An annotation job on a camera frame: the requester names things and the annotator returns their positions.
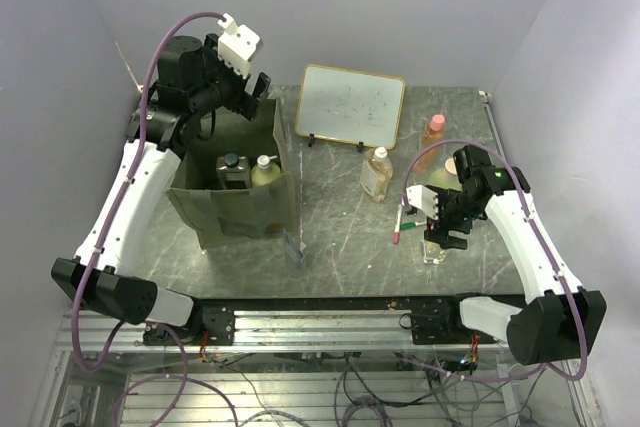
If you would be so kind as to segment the clear bottle yellow label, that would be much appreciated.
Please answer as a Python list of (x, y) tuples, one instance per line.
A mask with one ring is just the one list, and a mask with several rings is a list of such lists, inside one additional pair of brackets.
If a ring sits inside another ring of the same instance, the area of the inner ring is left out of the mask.
[(423, 242), (423, 262), (426, 265), (440, 265), (447, 257), (448, 250), (437, 243), (425, 240)]

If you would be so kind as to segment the yellow-green lotion bottle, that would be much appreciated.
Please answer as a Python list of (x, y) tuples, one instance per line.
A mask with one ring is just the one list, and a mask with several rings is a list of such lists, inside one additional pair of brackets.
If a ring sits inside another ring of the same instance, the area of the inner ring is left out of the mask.
[(261, 187), (273, 182), (281, 176), (281, 168), (277, 163), (277, 156), (260, 155), (251, 170), (251, 184), (253, 188)]

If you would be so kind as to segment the clear bottle black label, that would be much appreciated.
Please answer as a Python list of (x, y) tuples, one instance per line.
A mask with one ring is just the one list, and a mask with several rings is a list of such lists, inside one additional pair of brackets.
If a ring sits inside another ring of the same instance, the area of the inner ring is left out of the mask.
[(218, 157), (216, 173), (224, 190), (251, 188), (250, 165), (246, 156), (230, 152)]

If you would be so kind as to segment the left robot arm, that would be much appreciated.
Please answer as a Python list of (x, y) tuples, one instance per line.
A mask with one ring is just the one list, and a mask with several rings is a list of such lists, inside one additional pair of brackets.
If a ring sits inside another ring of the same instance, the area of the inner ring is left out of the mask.
[(203, 135), (202, 120), (213, 120), (220, 107), (255, 118), (270, 79), (260, 74), (252, 93), (245, 87), (261, 46), (246, 28), (166, 43), (152, 69), (148, 106), (134, 113), (98, 219), (74, 256), (52, 267), (54, 282), (75, 304), (133, 325), (168, 324), (182, 344), (202, 336), (204, 320), (193, 312), (193, 298), (135, 277), (134, 265), (156, 203), (190, 144)]

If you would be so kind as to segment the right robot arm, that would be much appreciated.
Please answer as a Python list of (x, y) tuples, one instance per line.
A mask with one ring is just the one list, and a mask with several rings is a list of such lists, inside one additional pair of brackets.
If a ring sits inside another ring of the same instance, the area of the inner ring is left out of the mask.
[(474, 221), (490, 221), (514, 262), (524, 303), (466, 297), (442, 316), (442, 334), (459, 343), (483, 332), (506, 342), (522, 365), (586, 362), (606, 313), (603, 294), (586, 289), (564, 262), (518, 168), (494, 165), (482, 145), (465, 145), (453, 160), (461, 187), (428, 186), (424, 237), (444, 250), (464, 250)]

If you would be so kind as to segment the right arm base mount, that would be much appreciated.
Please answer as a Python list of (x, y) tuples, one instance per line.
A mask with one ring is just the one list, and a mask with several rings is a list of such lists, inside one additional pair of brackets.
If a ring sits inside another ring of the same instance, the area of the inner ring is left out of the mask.
[(470, 333), (462, 325), (459, 296), (412, 297), (410, 332), (414, 345), (463, 344)]

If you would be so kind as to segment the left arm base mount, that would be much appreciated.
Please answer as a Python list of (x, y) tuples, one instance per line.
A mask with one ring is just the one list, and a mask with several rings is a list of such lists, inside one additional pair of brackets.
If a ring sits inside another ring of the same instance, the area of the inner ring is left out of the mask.
[(235, 336), (236, 316), (220, 305), (197, 307), (185, 326), (154, 325), (143, 334), (145, 346), (176, 346), (171, 329), (185, 346), (231, 346)]

